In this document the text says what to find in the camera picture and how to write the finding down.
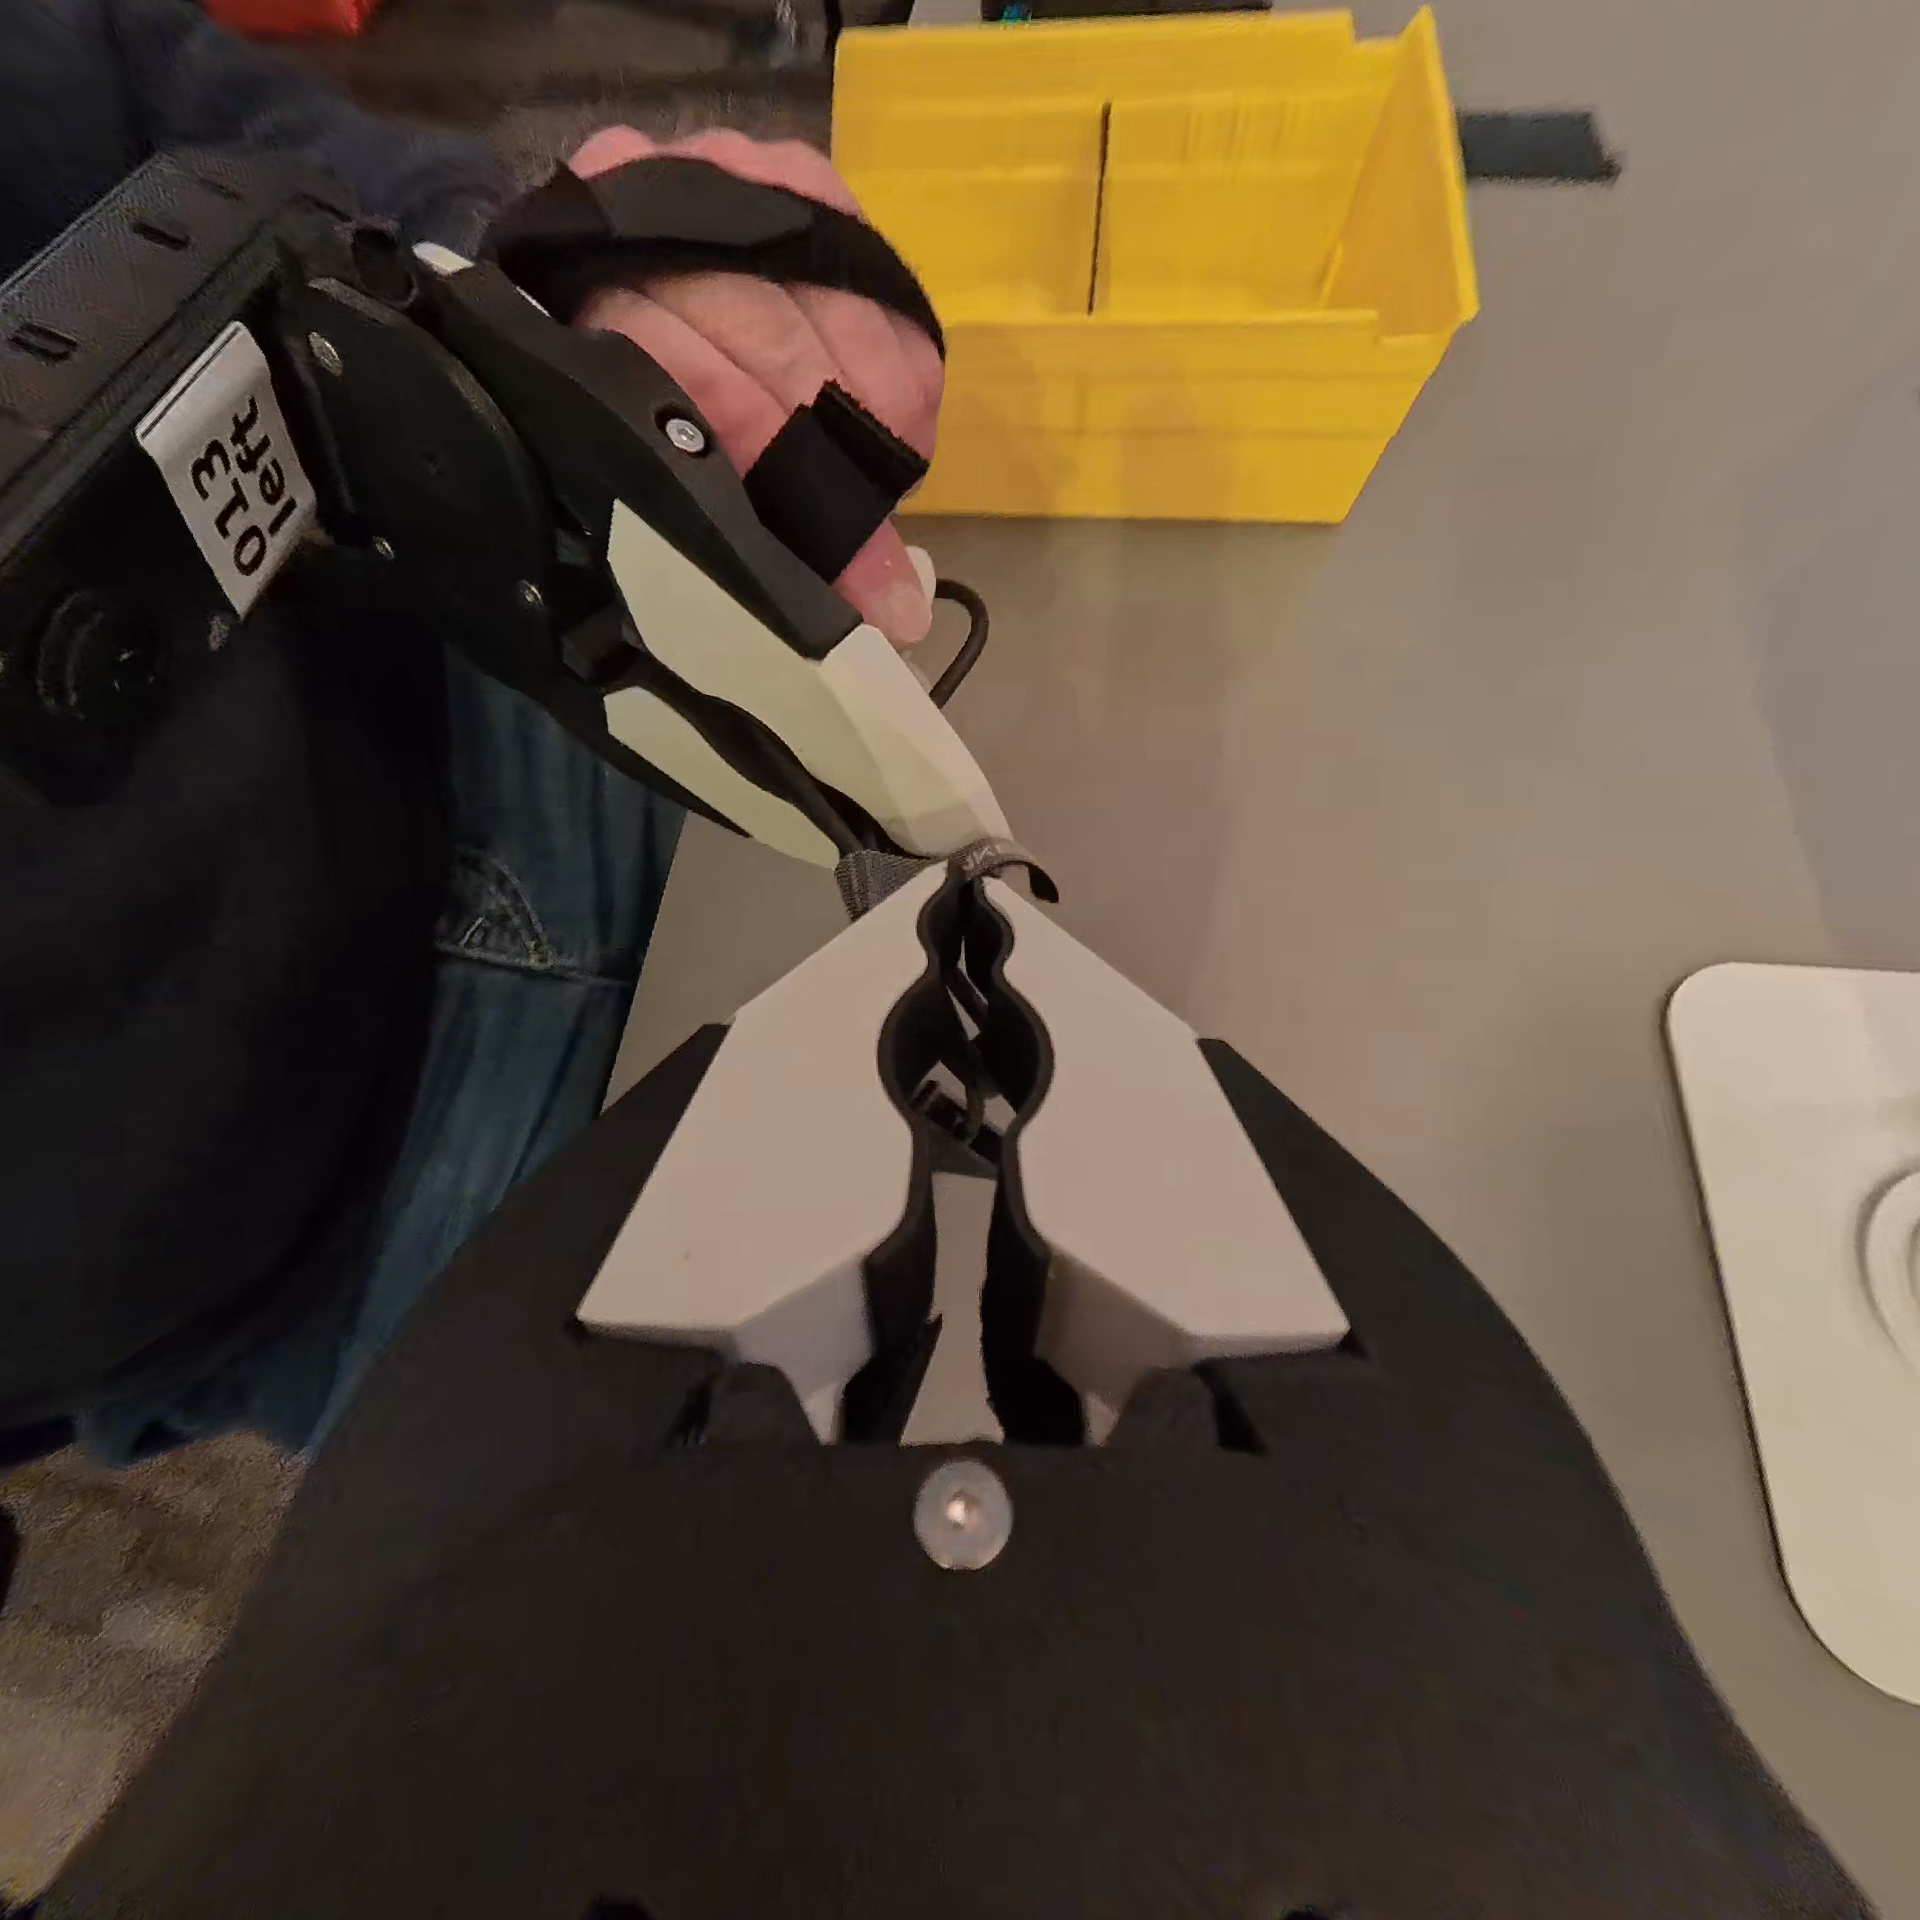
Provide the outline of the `person's left forearm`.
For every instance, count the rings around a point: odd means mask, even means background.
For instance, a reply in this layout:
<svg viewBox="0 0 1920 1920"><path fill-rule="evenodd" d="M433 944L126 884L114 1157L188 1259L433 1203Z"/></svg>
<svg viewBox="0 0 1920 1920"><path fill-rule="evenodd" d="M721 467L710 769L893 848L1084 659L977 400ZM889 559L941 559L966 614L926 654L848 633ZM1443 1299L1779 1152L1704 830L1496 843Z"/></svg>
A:
<svg viewBox="0 0 1920 1920"><path fill-rule="evenodd" d="M217 25L200 3L3 3L3 274L155 153L275 153L469 256L513 171Z"/></svg>

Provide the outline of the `yellow plastic bin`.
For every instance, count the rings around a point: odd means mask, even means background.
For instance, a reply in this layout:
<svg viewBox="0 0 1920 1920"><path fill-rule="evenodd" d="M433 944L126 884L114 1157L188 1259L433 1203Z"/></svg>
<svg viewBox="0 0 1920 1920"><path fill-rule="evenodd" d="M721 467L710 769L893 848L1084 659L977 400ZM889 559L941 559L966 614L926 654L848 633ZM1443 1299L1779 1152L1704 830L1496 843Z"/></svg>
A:
<svg viewBox="0 0 1920 1920"><path fill-rule="evenodd" d="M1341 521L1478 310L1430 6L851 28L830 155L944 327L922 517Z"/></svg>

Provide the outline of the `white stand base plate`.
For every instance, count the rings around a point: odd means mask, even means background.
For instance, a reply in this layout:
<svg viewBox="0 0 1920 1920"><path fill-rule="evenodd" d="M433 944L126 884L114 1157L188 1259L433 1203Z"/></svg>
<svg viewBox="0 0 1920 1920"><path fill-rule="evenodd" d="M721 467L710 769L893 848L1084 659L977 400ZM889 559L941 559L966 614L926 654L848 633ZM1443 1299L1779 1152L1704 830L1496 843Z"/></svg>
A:
<svg viewBox="0 0 1920 1920"><path fill-rule="evenodd" d="M1915 972L1714 963L1664 1008L1783 1584L1915 1701Z"/></svg>

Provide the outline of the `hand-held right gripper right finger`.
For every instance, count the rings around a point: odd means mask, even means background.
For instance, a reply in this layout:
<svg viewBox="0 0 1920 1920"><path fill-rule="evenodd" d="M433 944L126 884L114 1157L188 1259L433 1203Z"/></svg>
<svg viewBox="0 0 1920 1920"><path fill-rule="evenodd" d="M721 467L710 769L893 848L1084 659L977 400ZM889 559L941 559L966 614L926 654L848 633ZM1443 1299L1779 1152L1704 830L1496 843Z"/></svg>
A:
<svg viewBox="0 0 1920 1920"><path fill-rule="evenodd" d="M1010 1442L1082 1442L1153 1371L1337 1348L1349 1317L1200 1039L979 879L979 1060L1010 1127L979 1286Z"/></svg>

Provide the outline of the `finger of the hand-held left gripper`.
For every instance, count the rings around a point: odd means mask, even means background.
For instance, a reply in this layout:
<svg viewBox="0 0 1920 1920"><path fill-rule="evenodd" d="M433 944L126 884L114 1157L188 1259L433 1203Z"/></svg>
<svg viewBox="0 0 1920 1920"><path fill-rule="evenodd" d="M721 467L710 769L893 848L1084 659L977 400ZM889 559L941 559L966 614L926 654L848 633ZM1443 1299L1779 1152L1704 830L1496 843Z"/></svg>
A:
<svg viewBox="0 0 1920 1920"><path fill-rule="evenodd" d="M617 748L741 839L820 868L864 848L830 786L750 713L684 687L619 687L604 719Z"/></svg>
<svg viewBox="0 0 1920 1920"><path fill-rule="evenodd" d="M805 659L624 502L609 510L609 580L652 659L766 725L903 853L1013 835L966 742L876 628L851 624Z"/></svg>

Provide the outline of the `small black table strip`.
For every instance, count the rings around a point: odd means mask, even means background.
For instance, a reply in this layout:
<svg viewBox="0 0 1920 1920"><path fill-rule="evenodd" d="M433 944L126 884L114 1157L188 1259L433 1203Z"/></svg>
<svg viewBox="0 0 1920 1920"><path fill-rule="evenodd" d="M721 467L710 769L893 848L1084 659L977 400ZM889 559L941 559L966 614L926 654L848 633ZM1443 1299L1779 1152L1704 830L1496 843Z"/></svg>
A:
<svg viewBox="0 0 1920 1920"><path fill-rule="evenodd" d="M1455 139L1469 182L1620 178L1620 155L1591 108L1461 108Z"/></svg>

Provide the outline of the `person's left hand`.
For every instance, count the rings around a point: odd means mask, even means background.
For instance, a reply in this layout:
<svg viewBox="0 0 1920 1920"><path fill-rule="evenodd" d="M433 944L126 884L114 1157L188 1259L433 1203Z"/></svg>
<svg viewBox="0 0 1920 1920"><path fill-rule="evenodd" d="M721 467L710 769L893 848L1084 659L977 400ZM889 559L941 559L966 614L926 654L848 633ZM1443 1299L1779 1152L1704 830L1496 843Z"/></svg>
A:
<svg viewBox="0 0 1920 1920"><path fill-rule="evenodd" d="M697 160L741 178L801 194L860 214L830 155L801 139L695 130L652 139L634 127L595 130L568 166L592 178L643 155ZM776 288L741 274L658 274L604 288L580 327L636 342L693 397L727 459L750 470L783 420L840 386L922 457L936 446L944 355L923 330L848 292Z"/></svg>

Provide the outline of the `person's legs in jeans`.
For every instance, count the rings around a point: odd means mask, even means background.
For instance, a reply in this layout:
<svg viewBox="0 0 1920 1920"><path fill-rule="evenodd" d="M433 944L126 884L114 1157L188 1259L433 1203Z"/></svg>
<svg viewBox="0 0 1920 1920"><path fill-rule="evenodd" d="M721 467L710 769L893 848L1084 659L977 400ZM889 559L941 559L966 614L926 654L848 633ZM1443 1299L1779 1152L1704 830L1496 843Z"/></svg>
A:
<svg viewBox="0 0 1920 1920"><path fill-rule="evenodd" d="M418 1097L355 1265L249 1348L76 1417L134 1466L226 1434L314 1452L436 1273L609 1092L684 810L447 662L451 889Z"/></svg>

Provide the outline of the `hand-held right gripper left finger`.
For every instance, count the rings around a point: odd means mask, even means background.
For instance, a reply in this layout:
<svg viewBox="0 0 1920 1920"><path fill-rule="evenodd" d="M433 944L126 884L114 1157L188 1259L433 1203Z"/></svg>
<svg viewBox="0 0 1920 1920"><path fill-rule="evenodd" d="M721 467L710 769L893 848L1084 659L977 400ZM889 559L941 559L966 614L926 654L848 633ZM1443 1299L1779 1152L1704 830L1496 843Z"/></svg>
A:
<svg viewBox="0 0 1920 1920"><path fill-rule="evenodd" d="M587 1331L776 1367L825 1442L881 1354L869 1259L926 1195L881 1029L926 972L915 875L749 998L595 1269Z"/></svg>

